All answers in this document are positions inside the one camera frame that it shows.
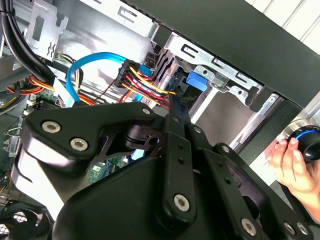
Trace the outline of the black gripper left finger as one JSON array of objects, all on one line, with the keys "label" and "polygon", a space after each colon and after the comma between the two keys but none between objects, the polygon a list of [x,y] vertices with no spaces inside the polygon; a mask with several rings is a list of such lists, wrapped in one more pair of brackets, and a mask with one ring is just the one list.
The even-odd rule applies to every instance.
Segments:
[{"label": "black gripper left finger", "polygon": [[182,190],[175,96],[160,116],[141,102],[37,110],[21,131],[13,168],[19,190],[46,206],[56,222],[65,203],[81,190],[148,157],[164,163],[164,185],[157,216],[169,225],[190,226],[190,203]]}]

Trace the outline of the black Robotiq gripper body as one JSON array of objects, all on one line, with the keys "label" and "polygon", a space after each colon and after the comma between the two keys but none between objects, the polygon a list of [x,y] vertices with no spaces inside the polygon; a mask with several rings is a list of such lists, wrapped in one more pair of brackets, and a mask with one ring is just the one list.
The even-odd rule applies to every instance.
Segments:
[{"label": "black Robotiq gripper body", "polygon": [[203,175],[187,166],[187,186],[197,210],[187,228],[169,225],[157,213],[165,183],[165,165],[147,157],[123,167],[73,195],[54,223],[54,240],[235,240],[222,201]]}]

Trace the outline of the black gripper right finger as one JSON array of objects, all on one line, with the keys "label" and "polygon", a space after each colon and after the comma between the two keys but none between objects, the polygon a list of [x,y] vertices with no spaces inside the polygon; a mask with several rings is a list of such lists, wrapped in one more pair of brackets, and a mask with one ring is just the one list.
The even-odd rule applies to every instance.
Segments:
[{"label": "black gripper right finger", "polygon": [[226,240],[311,240],[313,233],[299,212],[293,211],[226,144],[209,144],[191,123],[188,109],[174,99],[179,159],[186,183],[181,189],[195,218],[200,208]]}]

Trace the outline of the person's hand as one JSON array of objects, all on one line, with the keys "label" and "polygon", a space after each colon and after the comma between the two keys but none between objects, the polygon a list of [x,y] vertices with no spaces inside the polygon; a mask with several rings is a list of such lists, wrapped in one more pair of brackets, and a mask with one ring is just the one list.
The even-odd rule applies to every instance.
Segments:
[{"label": "person's hand", "polygon": [[276,180],[286,186],[290,193],[305,207],[308,213],[320,221],[320,161],[305,163],[298,150],[299,141],[291,138],[277,143],[268,164]]}]

